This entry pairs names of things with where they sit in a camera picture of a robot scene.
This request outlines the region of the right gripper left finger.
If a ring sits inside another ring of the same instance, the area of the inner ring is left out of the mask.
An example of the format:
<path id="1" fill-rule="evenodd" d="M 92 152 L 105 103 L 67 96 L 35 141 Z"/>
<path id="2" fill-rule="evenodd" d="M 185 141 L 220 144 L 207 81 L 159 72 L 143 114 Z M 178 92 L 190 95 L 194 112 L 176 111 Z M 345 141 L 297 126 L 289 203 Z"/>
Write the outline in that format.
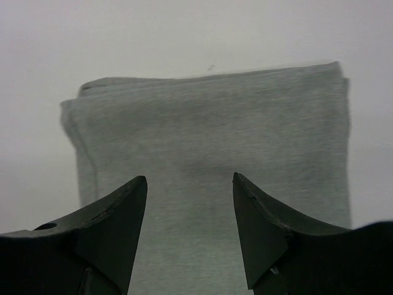
<path id="1" fill-rule="evenodd" d="M 1 234 L 1 294 L 127 294 L 146 200 L 137 176 L 34 230 Z"/>

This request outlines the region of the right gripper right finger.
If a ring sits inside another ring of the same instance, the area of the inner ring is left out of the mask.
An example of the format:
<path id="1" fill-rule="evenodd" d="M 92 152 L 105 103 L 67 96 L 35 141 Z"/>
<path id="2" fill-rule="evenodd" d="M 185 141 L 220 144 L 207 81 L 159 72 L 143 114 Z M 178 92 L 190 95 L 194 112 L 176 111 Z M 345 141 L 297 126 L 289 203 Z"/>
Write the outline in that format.
<path id="1" fill-rule="evenodd" d="M 392 293 L 392 223 L 346 229 L 311 218 L 233 175 L 247 287 L 254 294 Z"/>

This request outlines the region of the grey cloth napkin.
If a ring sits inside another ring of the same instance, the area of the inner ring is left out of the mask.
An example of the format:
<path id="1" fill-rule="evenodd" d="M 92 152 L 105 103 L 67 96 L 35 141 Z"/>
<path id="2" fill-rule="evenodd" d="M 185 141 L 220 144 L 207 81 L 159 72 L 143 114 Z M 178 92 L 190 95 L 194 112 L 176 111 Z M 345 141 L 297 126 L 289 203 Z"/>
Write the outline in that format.
<path id="1" fill-rule="evenodd" d="M 236 172 L 308 216 L 349 228 L 348 92 L 333 62 L 191 79 L 104 78 L 63 101 L 82 205 L 137 175 L 147 179 L 131 294 L 247 294 Z"/>

